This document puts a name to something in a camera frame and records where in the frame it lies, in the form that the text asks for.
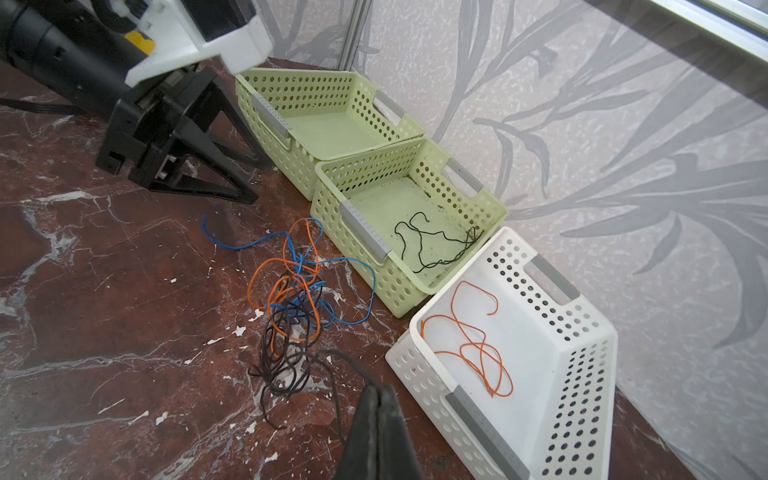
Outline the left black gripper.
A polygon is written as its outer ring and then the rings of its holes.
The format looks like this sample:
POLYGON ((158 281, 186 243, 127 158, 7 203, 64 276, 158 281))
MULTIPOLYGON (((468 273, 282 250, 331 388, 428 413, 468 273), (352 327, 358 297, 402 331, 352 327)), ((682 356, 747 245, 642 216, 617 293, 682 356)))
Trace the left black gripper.
POLYGON ((185 67, 141 82, 118 100, 96 166, 156 193, 253 204, 254 169, 274 166, 224 80, 185 67))

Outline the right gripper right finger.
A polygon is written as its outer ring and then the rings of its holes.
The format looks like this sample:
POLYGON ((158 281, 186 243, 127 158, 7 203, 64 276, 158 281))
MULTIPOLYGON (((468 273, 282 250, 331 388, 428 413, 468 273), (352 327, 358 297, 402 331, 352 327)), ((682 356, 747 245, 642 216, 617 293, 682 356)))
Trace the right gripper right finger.
POLYGON ((377 478, 423 479, 405 417, 391 385, 381 387, 377 422, 377 478))

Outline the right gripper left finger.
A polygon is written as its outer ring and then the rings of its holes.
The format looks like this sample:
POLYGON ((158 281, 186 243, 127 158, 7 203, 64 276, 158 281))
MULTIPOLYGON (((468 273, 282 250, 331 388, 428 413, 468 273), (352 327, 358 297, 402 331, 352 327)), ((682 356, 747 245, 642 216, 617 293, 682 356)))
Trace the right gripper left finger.
POLYGON ((360 395, 334 480, 378 478, 378 407, 378 391, 367 385, 360 395))

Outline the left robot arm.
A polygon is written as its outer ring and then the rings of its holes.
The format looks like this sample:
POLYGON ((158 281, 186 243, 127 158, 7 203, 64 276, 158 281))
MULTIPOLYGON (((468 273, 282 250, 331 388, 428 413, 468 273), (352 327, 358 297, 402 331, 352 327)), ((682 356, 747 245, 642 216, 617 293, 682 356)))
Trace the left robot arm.
POLYGON ((1 58, 108 123, 96 164, 153 192, 251 204, 268 157, 225 82, 272 49, 251 1, 5 1, 1 58))

